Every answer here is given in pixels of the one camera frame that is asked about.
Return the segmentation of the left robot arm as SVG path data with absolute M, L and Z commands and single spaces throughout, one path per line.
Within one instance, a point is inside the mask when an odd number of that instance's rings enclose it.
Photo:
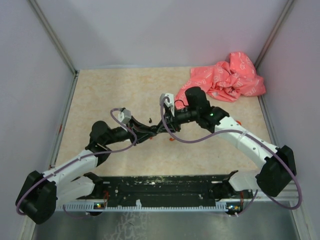
M 134 117 L 116 119 L 120 125 L 110 128 L 104 121 L 93 124 L 89 144 L 75 157 L 62 165 L 29 173 L 15 202 L 16 212 L 28 216 L 36 224 L 46 222 L 58 207 L 78 198 L 101 197 L 104 186 L 91 171 L 104 163 L 113 150 L 108 145 L 130 141 L 130 145 L 119 149 L 124 152 L 161 133 L 163 125 L 144 125 Z

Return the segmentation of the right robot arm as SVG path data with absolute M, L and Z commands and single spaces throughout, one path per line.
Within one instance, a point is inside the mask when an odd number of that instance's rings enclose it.
M 268 143 L 236 122 L 228 112 L 212 106 L 200 87 L 186 91 L 187 106 L 176 109 L 174 96 L 163 93 L 159 98 L 161 120 L 169 134 L 169 124 L 196 122 L 210 135 L 218 136 L 244 153 L 260 171 L 237 171 L 223 185 L 223 192 L 235 198 L 243 190 L 261 190 L 269 197 L 277 197 L 297 175 L 293 150 L 284 145 Z

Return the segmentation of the black charging case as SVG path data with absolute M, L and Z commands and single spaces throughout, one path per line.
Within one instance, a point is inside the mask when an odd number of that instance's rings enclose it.
M 153 132 L 153 133 L 156 133 L 157 132 L 157 126 L 156 125 L 150 126 L 149 127 L 149 131 Z

